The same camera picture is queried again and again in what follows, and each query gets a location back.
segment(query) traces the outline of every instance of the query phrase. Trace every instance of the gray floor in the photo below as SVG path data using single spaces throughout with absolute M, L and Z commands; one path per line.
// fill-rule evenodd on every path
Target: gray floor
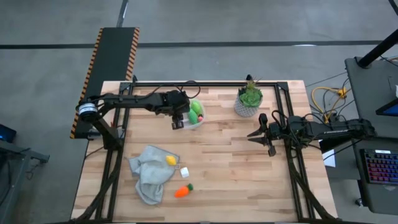
M 0 44 L 92 43 L 100 27 L 116 25 L 121 1 L 0 0 Z M 131 0 L 124 26 L 141 28 L 139 42 L 381 40 L 396 29 L 397 20 L 387 0 Z M 345 58 L 373 47 L 139 49 L 134 73 L 140 80 L 231 80 L 250 73 L 311 84 L 343 72 Z M 70 216 L 87 142 L 69 139 L 69 131 L 90 55 L 90 49 L 0 50 L 0 123 L 18 131 L 18 145 L 51 154 L 25 182 L 15 223 Z M 398 48 L 385 54 L 392 55 Z M 338 88 L 346 77 L 307 92 L 323 85 Z M 328 105 L 334 102 L 330 98 Z M 357 117 L 354 103 L 342 114 Z M 340 218 L 398 222 L 355 206 L 356 182 L 330 183 Z

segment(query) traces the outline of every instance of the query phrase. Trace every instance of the orange carrot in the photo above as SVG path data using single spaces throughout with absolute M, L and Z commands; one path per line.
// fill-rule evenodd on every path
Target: orange carrot
M 188 184 L 187 186 L 183 186 L 175 192 L 174 197 L 185 197 L 189 194 L 189 192 L 193 190 L 193 185 Z

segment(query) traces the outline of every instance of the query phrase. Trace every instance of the rgb keyboard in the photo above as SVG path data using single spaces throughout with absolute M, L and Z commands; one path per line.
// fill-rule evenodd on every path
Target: rgb keyboard
M 362 149 L 369 183 L 398 184 L 398 152 Z

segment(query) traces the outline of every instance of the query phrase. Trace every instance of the wooden table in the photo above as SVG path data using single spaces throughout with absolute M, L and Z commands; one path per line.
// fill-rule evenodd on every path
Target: wooden table
M 310 113 L 303 81 L 288 81 L 294 113 Z M 117 93 L 120 82 L 104 82 L 102 93 Z M 152 87 L 134 87 L 135 95 L 150 93 Z M 167 91 L 172 88 L 161 88 Z M 184 88 L 194 95 L 197 88 Z M 171 117 L 146 110 L 130 110 L 124 157 L 136 157 L 151 144 L 180 156 L 190 176 L 183 179 L 176 171 L 164 185 L 161 204 L 146 205 L 135 191 L 133 177 L 123 159 L 114 210 L 114 222 L 275 222 L 296 221 L 289 171 L 282 141 L 274 141 L 277 154 L 269 157 L 267 147 L 249 142 L 246 135 L 258 127 L 258 115 L 277 109 L 273 88 L 261 87 L 264 99 L 257 115 L 242 118 L 234 112 L 237 87 L 202 87 L 197 96 L 205 106 L 205 123 L 198 129 L 172 131 Z M 105 120 L 110 122 L 113 111 Z M 102 146 L 102 140 L 89 143 L 87 153 Z M 84 163 L 72 217 L 78 217 L 98 193 L 106 151 L 92 154 Z M 303 150 L 310 188 L 320 203 L 336 217 L 328 177 L 321 152 Z M 194 191 L 185 198 L 174 192 L 192 183 Z M 303 211 L 305 200 L 300 194 Z M 109 196 L 105 198 L 106 215 Z

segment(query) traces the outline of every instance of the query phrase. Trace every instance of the towel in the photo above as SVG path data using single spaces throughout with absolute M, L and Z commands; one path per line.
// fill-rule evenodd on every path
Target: towel
M 148 205 L 162 201 L 163 184 L 174 175 L 175 168 L 167 164 L 166 156 L 174 156 L 177 163 L 180 160 L 179 156 L 155 146 L 146 146 L 140 156 L 128 159 L 133 176 L 139 176 L 137 193 Z

